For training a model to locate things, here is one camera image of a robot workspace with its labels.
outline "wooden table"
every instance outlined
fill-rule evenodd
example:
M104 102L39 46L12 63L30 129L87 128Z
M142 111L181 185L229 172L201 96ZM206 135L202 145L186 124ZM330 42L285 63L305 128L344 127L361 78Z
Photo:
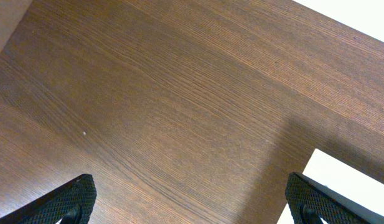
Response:
M0 54L0 217L275 223L315 147L384 183L384 43L286 0L35 0Z

